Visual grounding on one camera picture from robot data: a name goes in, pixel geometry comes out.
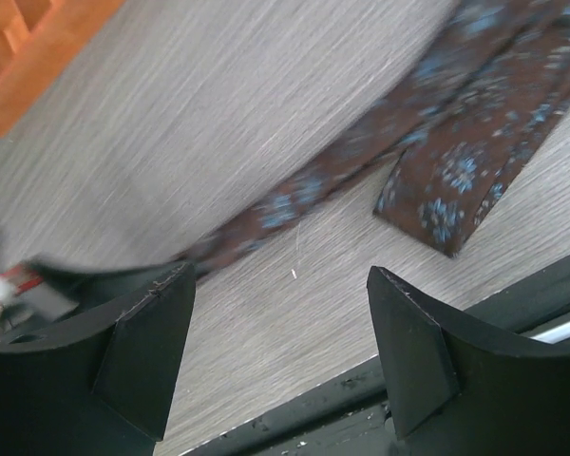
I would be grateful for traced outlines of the brown blue-flowered tie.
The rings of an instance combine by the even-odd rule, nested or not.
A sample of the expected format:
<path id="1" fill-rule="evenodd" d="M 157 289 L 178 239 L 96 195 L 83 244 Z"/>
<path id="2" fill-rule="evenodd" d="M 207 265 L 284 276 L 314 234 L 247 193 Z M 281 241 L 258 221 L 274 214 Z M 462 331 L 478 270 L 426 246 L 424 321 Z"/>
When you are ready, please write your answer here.
<path id="1" fill-rule="evenodd" d="M 569 106 L 570 1 L 463 1 L 391 91 L 180 258 L 209 276 L 385 164 L 374 214 L 455 257 Z"/>

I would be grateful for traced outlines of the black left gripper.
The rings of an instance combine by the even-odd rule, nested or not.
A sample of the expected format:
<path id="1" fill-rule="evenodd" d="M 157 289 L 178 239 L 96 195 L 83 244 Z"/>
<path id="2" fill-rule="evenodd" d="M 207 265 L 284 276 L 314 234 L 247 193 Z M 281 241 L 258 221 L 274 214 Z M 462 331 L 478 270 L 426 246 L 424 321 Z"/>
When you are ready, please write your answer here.
<path id="1" fill-rule="evenodd" d="M 116 269 L 75 269 L 36 256 L 0 276 L 16 289 L 15 302 L 1 323 L 2 342 L 15 342 L 43 329 L 97 308 L 152 283 L 175 267 L 173 262 Z"/>

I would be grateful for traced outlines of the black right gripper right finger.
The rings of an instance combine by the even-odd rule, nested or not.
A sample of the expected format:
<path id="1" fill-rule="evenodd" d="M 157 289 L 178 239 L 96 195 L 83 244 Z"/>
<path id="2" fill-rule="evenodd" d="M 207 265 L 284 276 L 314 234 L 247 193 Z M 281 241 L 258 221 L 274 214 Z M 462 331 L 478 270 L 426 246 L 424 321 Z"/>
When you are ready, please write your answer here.
<path id="1" fill-rule="evenodd" d="M 514 334 L 385 268 L 367 282 L 394 430 L 414 455 L 570 455 L 570 347 Z"/>

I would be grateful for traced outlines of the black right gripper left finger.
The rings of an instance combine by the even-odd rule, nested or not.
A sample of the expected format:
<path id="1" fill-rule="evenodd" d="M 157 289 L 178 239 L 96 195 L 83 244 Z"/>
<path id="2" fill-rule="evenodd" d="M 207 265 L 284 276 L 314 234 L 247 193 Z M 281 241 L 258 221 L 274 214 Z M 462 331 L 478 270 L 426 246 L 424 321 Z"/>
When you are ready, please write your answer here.
<path id="1" fill-rule="evenodd" d="M 19 341 L 0 340 L 0 455 L 153 453 L 196 293 L 194 268 L 173 263 L 130 294 Z M 0 276 L 0 336 L 15 295 Z"/>

